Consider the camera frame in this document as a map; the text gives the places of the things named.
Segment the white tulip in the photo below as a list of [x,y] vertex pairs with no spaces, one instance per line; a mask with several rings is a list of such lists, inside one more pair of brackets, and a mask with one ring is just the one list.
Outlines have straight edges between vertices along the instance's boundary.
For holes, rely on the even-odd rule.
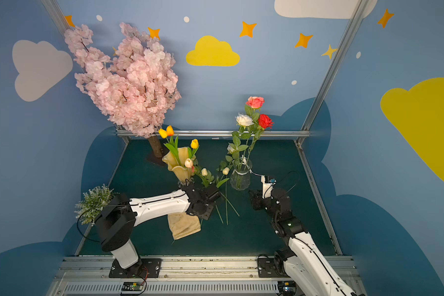
[[215,184],[215,177],[206,168],[195,166],[194,170],[195,170],[195,175],[199,177],[204,187],[209,187],[210,185]]
[[228,166],[219,170],[219,173],[215,179],[215,185],[217,188],[220,188],[223,184],[229,181],[230,168]]

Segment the pale pink tulip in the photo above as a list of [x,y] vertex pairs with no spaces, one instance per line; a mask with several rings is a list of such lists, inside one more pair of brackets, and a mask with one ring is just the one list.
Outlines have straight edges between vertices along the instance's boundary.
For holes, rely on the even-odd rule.
[[194,166],[192,159],[186,159],[185,160],[185,167],[186,168],[192,168]]

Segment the orange yellow tulip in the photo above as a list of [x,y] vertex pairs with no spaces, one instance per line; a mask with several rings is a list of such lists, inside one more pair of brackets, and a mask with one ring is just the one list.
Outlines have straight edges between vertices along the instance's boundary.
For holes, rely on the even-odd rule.
[[181,165],[178,150],[178,137],[175,138],[175,131],[171,125],[165,129],[159,129],[159,135],[162,139],[166,139],[165,147],[170,151],[172,156],[174,156],[177,165]]

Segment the red rose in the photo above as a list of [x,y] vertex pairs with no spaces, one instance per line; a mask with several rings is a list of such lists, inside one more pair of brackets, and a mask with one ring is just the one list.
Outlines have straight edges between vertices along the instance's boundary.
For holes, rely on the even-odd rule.
[[247,139],[247,152],[245,153],[245,159],[249,160],[252,151],[254,150],[255,144],[260,139],[261,134],[266,130],[273,127],[272,119],[265,115],[260,114],[259,112],[254,112],[251,115],[253,124],[247,128],[247,135],[249,136]]

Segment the pink rose with stem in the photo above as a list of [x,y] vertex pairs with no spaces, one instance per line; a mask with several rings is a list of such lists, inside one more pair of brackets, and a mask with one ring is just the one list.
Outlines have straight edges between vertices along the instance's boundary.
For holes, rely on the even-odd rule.
[[262,114],[260,112],[260,109],[263,107],[265,103],[264,98],[262,97],[256,97],[256,96],[250,96],[247,100],[247,102],[245,103],[245,115],[248,115],[251,117],[251,115],[254,112],[259,112],[260,114]]

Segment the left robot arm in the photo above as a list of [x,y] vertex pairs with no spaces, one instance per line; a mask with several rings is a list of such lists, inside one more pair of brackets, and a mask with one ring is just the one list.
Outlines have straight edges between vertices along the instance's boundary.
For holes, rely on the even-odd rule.
[[101,249],[115,257],[117,267],[126,273],[137,272],[143,266],[135,246],[130,240],[138,225],[169,214],[184,213],[208,220],[222,193],[212,184],[197,189],[193,185],[168,194],[128,198],[115,196],[95,219]]

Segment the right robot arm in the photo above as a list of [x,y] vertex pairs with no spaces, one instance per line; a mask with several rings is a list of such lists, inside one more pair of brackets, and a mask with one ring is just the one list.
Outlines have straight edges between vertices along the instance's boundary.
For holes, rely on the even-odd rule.
[[254,210],[271,216],[275,234],[287,245],[275,253],[276,271],[290,277],[306,296],[355,296],[357,293],[342,280],[317,248],[311,234],[294,216],[291,198],[284,189],[249,192]]

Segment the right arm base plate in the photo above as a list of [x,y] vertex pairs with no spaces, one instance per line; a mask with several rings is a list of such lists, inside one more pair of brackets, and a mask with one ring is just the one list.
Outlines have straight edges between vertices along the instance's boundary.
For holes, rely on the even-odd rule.
[[288,275],[274,258],[257,258],[257,271],[259,278],[287,278]]

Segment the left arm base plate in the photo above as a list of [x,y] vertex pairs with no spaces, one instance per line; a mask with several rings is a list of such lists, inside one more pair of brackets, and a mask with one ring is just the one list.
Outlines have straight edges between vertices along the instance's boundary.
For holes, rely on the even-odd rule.
[[110,278],[158,278],[162,259],[139,259],[139,261],[129,268],[122,268],[115,259],[109,273]]

